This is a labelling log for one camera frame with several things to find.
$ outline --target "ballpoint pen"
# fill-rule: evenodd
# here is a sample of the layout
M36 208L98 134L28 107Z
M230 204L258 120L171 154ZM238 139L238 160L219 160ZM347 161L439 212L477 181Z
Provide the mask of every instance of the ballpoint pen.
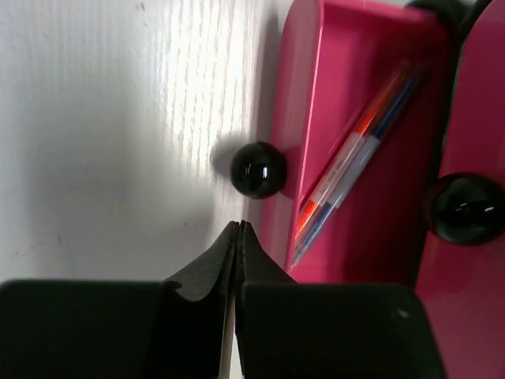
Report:
M379 94L357 121L356 126L342 147L337 151L335 158L300 211L295 231L295 240L302 236L305 228L310 227L314 221L316 211L326 203L337 182L361 146L365 143L367 133L369 133L370 129L376 124L377 119L385 112L388 105L394 99L402 82L405 80L407 69L407 64L403 64L393 72Z
M346 196L353 188L354 183L357 181L368 162L373 157L373 154L379 147L380 142L383 140L387 131L394 124L395 119L406 101L409 99L410 94L415 89L420 78L420 70L412 74L389 107L388 111L383 115L380 123L372 131L372 133L365 138L365 143L361 146L359 152L353 158L334 191L328 197L326 203L317 210L314 217L315 222L311 225L308 232L301 235L298 241L295 242L294 259L292 260L293 263L291 267L294 267L300 262L307 249L312 245L316 237L323 230L330 215L334 210L338 209L340 205L342 205Z

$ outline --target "pink organizer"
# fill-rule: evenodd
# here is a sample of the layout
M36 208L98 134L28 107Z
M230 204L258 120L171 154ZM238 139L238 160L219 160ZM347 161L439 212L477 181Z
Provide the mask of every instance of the pink organizer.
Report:
M440 176L472 172L505 188L505 0L493 0L462 50ZM428 233L416 291L447 373L505 378L505 235L484 245Z
M427 74L394 131L301 263L290 271L300 206L346 127L403 60ZM282 34L271 143L286 154L281 193L263 204L260 241L300 282L407 283L439 116L450 41L434 14L358 0L295 0Z

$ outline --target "black knob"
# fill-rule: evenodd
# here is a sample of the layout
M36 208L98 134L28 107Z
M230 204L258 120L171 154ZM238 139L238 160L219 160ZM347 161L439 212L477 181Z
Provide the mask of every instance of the black knob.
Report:
M505 193L485 176L449 174L429 190L425 215L440 238L460 245L479 245L493 240L505 228Z
M247 144L235 153L230 178L237 191L247 197L269 197L286 183L286 158L266 142Z

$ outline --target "pink plastic surface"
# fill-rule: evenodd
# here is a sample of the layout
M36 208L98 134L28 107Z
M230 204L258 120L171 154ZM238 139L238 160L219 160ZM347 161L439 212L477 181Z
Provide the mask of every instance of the pink plastic surface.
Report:
M447 86L447 33L434 15L358 0L295 0L282 34L271 142L288 181L264 202L260 240L289 271L294 226L366 105L403 60L427 75L365 173L290 274L301 282L400 282L412 276L421 202Z
M494 0L462 54L440 175L472 171L505 187L505 0ZM463 247L428 235L417 293L449 378L505 378L505 235Z

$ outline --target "glossy black ball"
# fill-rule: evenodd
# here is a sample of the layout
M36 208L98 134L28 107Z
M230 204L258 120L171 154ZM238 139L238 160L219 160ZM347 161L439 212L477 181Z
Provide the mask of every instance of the glossy black ball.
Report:
M503 232L505 193L484 176L450 174L438 179L428 192L425 215L440 238L460 245L479 245Z
M266 142L247 144L235 153L230 178L237 191L247 197L272 196L286 183L286 158Z

